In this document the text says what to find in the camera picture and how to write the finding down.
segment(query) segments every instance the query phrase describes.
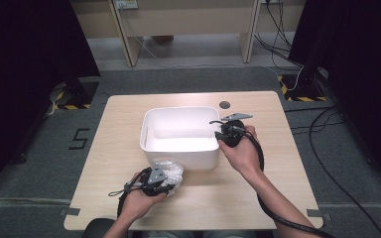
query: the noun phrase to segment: desk leg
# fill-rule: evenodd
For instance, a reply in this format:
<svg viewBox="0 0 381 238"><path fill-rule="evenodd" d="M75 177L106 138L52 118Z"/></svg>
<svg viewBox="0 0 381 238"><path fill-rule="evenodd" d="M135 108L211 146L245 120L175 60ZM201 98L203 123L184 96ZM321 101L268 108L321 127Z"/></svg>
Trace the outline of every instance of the desk leg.
<svg viewBox="0 0 381 238"><path fill-rule="evenodd" d="M239 45L240 51L242 53L243 62L250 62L250 57L252 56L253 40L258 25L260 6L261 0L253 1L253 10L249 26L249 32L239 34Z"/></svg>
<svg viewBox="0 0 381 238"><path fill-rule="evenodd" d="M114 0L108 0L112 16L115 21L117 33L121 39L123 54L125 55L126 62L129 66L135 66L137 64L138 55L141 52L141 44L143 42L142 37L127 37L125 26L122 22L119 11L116 8Z"/></svg>

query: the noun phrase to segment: hand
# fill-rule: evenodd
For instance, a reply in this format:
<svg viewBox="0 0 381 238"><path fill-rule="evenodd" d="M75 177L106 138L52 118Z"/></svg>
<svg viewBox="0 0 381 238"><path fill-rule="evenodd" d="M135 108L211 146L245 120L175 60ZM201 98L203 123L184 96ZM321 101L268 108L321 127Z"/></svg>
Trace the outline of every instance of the hand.
<svg viewBox="0 0 381 238"><path fill-rule="evenodd" d="M246 131L252 133L253 137L258 141L255 127L246 126L245 128ZM218 145L230 165L244 177L252 173L261 172L258 153L247 137L243 137L240 143L234 148L228 147L223 141L218 141Z"/></svg>
<svg viewBox="0 0 381 238"><path fill-rule="evenodd" d="M157 196L147 196L142 190L132 190L125 199L125 203L123 203L122 213L121 215L125 215L127 217L133 218L134 220L142 218L150 208L162 201L166 198L166 193L160 193Z"/></svg>

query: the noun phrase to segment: wooden desk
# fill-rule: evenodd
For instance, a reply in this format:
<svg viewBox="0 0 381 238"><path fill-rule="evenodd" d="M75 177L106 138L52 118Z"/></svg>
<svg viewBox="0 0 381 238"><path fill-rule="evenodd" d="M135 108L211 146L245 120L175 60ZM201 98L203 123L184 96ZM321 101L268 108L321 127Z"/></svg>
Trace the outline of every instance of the wooden desk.
<svg viewBox="0 0 381 238"><path fill-rule="evenodd" d="M229 109L219 103L228 101ZM250 113L265 155L265 173L304 214L318 209L286 116L275 92L218 92L122 95L109 98L88 154L64 227L83 230L93 218L116 218L117 197L135 172L149 166L139 145L144 114L157 107L211 106L220 116ZM322 219L309 217L315 227ZM219 165L209 172L184 172L177 193L156 204L132 230L275 229L261 209L255 191L220 153Z"/></svg>
<svg viewBox="0 0 381 238"><path fill-rule="evenodd" d="M108 0L129 66L134 66L145 36L238 34L249 62L259 0L140 0L138 9L118 10Z"/></svg>

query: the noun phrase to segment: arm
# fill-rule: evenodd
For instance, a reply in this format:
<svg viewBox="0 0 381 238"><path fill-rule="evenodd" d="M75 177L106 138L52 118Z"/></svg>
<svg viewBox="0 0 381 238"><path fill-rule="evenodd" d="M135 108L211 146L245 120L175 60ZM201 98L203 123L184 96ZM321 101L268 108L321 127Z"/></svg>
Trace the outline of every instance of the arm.
<svg viewBox="0 0 381 238"><path fill-rule="evenodd" d="M142 218L150 208L166 198L166 193L158 194L157 196L147 196L142 190L131 191L125 199L122 212L110 227L104 238L121 238L125 237L126 232L132 223Z"/></svg>
<svg viewBox="0 0 381 238"><path fill-rule="evenodd" d="M247 126L246 130L252 133L256 138L256 132L253 126ZM287 220L314 227L302 213L274 187L261 171L258 154L249 139L243 137L239 145L235 148L228 147L222 141L218 141L218 145L230 165L240 172L271 211ZM299 231L278 222L276 222L276 225L281 237L317 237L316 235Z"/></svg>

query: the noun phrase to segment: white plastic bin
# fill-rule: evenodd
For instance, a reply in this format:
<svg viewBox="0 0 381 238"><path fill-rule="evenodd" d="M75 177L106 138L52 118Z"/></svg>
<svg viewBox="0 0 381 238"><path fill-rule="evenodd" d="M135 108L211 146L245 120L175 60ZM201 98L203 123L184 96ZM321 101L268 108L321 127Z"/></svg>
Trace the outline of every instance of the white plastic bin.
<svg viewBox="0 0 381 238"><path fill-rule="evenodd" d="M212 107L168 107L149 110L144 117L140 145L151 165L175 160L185 170L211 170L218 165L215 131L218 111Z"/></svg>

